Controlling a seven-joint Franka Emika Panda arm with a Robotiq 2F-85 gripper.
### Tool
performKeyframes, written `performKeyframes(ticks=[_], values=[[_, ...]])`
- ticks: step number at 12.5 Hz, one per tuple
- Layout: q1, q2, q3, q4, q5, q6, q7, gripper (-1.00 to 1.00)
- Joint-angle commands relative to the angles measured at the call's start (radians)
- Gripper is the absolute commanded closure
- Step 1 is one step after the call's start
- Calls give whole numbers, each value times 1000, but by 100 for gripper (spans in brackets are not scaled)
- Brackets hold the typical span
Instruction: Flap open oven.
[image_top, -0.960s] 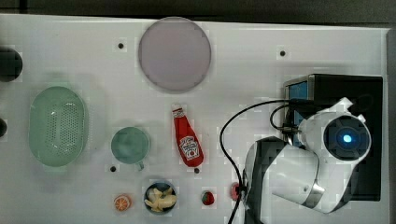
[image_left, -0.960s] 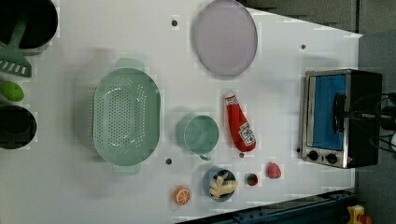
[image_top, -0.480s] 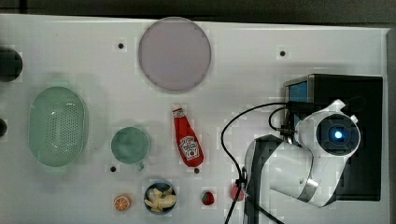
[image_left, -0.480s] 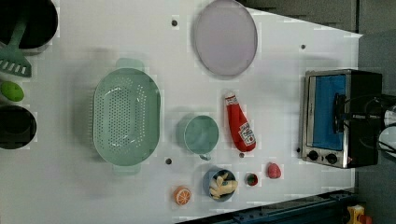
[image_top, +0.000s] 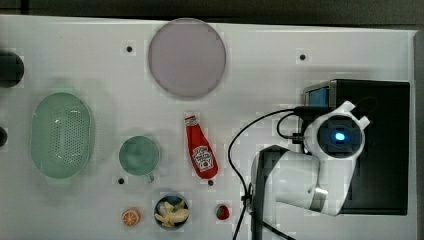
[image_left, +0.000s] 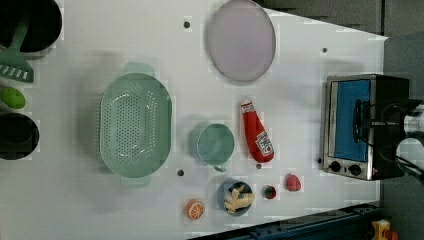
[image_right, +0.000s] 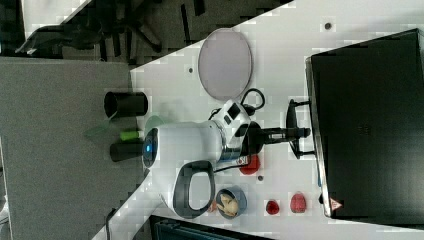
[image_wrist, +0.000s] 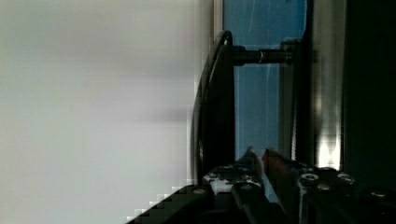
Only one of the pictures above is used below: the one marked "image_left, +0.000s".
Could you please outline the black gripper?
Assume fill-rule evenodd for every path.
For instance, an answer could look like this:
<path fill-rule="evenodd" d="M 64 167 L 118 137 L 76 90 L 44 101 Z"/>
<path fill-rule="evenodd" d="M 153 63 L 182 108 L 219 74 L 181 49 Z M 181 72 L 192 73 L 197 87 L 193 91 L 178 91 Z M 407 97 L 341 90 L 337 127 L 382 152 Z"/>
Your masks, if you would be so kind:
<path fill-rule="evenodd" d="M 417 99 L 391 100 L 371 104 L 369 101 L 356 100 L 353 110 L 353 140 L 355 143 L 367 143 L 368 135 L 373 128 L 396 128 L 401 135 L 408 135 L 407 117 L 416 117 L 415 109 L 419 106 Z M 373 119 L 371 111 L 386 105 L 382 110 L 381 119 Z"/>

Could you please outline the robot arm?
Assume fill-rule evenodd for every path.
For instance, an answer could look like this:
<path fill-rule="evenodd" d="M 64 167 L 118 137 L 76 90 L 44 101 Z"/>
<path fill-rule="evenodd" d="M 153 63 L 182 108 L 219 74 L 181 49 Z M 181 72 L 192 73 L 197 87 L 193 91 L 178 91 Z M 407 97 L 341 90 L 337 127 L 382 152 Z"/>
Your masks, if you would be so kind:
<path fill-rule="evenodd" d="M 423 168 L 400 155 L 400 145 L 415 140 L 423 148 L 423 101 L 395 99 L 371 104 L 357 100 L 353 110 L 353 139 L 376 156 L 423 183 Z"/>

